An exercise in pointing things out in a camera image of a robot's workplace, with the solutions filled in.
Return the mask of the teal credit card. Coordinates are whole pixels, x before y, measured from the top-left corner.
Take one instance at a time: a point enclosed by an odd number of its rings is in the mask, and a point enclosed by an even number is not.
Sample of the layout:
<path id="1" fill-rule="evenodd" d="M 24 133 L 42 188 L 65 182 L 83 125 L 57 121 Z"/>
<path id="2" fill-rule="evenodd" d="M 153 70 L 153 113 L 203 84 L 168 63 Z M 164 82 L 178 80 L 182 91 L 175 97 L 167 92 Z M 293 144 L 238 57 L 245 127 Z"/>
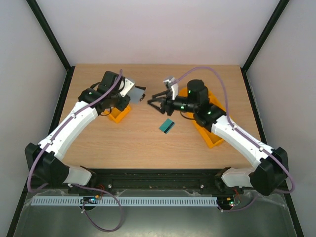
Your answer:
<path id="1" fill-rule="evenodd" d="M 163 132 L 164 134 L 167 134 L 167 133 L 170 131 L 170 129 L 173 128 L 174 125 L 175 125 L 175 122 L 172 121 L 172 120 L 170 120 L 170 119 L 168 118 L 168 119 L 166 119 L 166 121 L 163 122 L 163 124 L 159 127 L 159 130 L 160 130 L 161 132 Z"/>

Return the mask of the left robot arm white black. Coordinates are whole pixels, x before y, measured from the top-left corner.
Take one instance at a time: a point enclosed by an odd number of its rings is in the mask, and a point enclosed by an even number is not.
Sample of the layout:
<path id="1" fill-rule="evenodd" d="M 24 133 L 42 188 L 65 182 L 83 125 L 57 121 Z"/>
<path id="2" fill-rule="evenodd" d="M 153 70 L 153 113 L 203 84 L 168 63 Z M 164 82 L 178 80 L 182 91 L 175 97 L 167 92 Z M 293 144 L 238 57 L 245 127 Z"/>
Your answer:
<path id="1" fill-rule="evenodd" d="M 86 186 L 92 172 L 81 166 L 63 163 L 63 158 L 81 132 L 106 109 L 123 111 L 129 104 L 128 93 L 135 81 L 122 73 L 105 72 L 101 82 L 84 90 L 65 119 L 37 145 L 29 143 L 25 148 L 30 168 L 27 187 L 30 192 L 32 176 L 37 176 L 45 185 L 78 184 Z"/>

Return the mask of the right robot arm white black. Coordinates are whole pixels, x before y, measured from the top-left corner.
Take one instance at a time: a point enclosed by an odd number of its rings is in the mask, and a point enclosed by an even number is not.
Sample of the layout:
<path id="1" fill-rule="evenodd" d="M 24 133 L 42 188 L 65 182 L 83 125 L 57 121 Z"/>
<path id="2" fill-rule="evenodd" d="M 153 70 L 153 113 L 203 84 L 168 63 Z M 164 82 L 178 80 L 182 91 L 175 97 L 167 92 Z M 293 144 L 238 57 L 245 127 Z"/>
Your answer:
<path id="1" fill-rule="evenodd" d="M 193 79 L 187 83 L 187 96 L 178 94 L 174 78 L 164 81 L 167 90 L 155 94 L 148 104 L 161 114 L 189 112 L 201 128 L 219 136 L 251 164 L 251 168 L 224 168 L 215 181 L 216 190 L 227 193 L 232 187 L 250 187 L 264 196 L 277 191 L 288 177 L 288 155 L 285 149 L 260 142 L 232 121 L 227 112 L 210 102 L 204 82 Z"/>

